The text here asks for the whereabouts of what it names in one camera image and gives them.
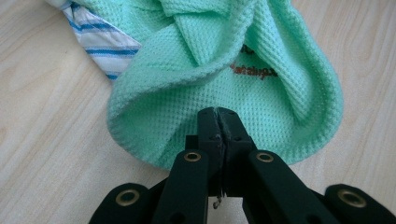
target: printed logo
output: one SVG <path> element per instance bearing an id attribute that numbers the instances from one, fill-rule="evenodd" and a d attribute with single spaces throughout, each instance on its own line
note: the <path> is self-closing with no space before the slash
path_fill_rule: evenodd
<path id="1" fill-rule="evenodd" d="M 254 50 L 250 49 L 246 45 L 243 45 L 241 48 L 241 53 L 251 55 L 254 54 Z M 264 80 L 265 77 L 277 77 L 276 71 L 272 68 L 256 68 L 255 66 L 246 67 L 244 65 L 235 66 L 235 63 L 231 64 L 230 67 L 237 75 L 260 77 L 261 80 Z"/>

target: light wood desk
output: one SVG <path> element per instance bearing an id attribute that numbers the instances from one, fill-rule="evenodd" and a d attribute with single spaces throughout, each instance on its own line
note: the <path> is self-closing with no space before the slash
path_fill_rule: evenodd
<path id="1" fill-rule="evenodd" d="M 345 115 L 291 168 L 311 189 L 346 183 L 396 213 L 396 1 L 293 2 L 339 75 Z M 1 1 L 0 223 L 87 223 L 117 185 L 167 176 L 111 139 L 110 91 L 60 11 Z M 209 223 L 245 223 L 240 202 L 224 200 Z"/>

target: black clamp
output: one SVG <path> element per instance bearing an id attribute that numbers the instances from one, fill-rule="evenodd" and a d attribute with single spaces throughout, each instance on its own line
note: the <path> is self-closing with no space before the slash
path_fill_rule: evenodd
<path id="1" fill-rule="evenodd" d="M 334 185 L 320 195 L 275 153 L 258 150 L 232 110 L 198 112 L 198 134 L 186 136 L 168 178 L 151 189 L 111 190 L 90 223 L 206 223 L 208 197 L 242 197 L 249 223 L 396 223 L 360 189 Z"/>

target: striped fabric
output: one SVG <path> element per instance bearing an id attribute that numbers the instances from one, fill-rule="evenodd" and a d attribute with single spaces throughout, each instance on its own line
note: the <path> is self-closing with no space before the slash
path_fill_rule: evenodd
<path id="1" fill-rule="evenodd" d="M 141 48 L 139 42 L 77 3 L 67 1 L 59 9 L 68 19 L 78 43 L 111 80 L 127 68 Z"/>

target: mint green towel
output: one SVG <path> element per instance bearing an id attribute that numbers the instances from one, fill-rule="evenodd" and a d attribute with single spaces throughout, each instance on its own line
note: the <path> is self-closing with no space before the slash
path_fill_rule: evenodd
<path id="1" fill-rule="evenodd" d="M 170 168 L 196 114 L 239 114 L 287 163 L 324 147 L 343 112 L 332 66 L 287 0 L 78 0 L 142 44 L 114 82 L 107 124 L 128 152 Z"/>

